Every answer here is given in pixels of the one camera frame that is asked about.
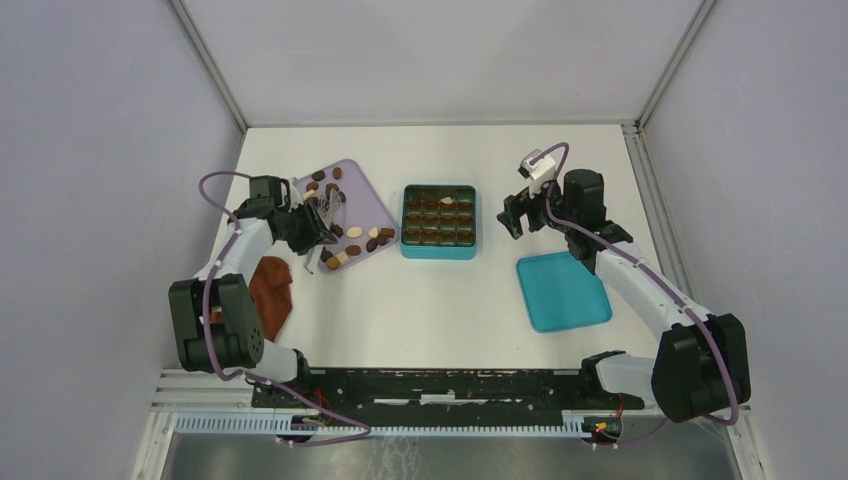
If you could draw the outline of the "metal kitchen tongs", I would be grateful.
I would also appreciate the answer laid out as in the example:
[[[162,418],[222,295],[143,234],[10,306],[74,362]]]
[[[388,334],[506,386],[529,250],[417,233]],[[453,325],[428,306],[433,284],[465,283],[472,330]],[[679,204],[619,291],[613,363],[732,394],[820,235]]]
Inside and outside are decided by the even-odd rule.
[[[310,192],[304,202],[306,206],[313,207],[317,212],[320,224],[319,233],[322,235],[319,243],[308,251],[304,262],[304,269],[309,274],[315,274],[318,270],[320,255],[325,246],[336,245],[340,239],[340,236],[334,232],[333,225],[336,211],[343,206],[343,202],[337,190],[331,190],[328,195],[323,197]]]

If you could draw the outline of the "teal chocolate box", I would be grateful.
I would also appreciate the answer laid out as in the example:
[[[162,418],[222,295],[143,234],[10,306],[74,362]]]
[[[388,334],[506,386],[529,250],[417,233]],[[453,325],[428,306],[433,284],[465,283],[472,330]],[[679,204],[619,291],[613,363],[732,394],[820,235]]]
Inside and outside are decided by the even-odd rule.
[[[454,204],[439,200],[452,197]],[[471,185],[404,188],[400,251],[414,260],[471,260],[477,254],[477,191]]]

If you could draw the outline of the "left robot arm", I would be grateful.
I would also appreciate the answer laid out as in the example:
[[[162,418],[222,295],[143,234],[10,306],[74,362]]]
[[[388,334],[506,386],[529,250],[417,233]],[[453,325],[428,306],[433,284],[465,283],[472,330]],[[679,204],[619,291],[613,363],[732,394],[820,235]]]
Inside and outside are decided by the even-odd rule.
[[[188,372],[216,374],[228,381],[245,375],[277,381],[275,392],[290,407],[314,394],[307,363],[297,350],[266,339],[249,282],[262,257],[277,242],[298,256],[334,245],[336,236],[318,204],[285,178],[251,176],[249,195],[227,218],[228,238],[193,277],[174,282],[168,300],[178,359]]]

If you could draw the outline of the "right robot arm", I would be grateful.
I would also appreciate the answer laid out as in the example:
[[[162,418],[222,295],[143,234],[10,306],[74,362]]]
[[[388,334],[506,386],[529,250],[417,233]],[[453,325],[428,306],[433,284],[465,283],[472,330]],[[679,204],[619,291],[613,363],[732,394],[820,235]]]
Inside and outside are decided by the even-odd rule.
[[[561,232],[571,257],[624,299],[659,341],[652,358],[621,350],[586,358],[580,400],[602,408],[625,394],[655,403],[675,423],[704,417],[735,424],[751,397],[742,322],[710,312],[653,269],[633,237],[607,219],[601,174],[575,169],[559,183],[553,168],[518,172],[528,184],[504,199],[497,216],[511,237],[545,227]]]

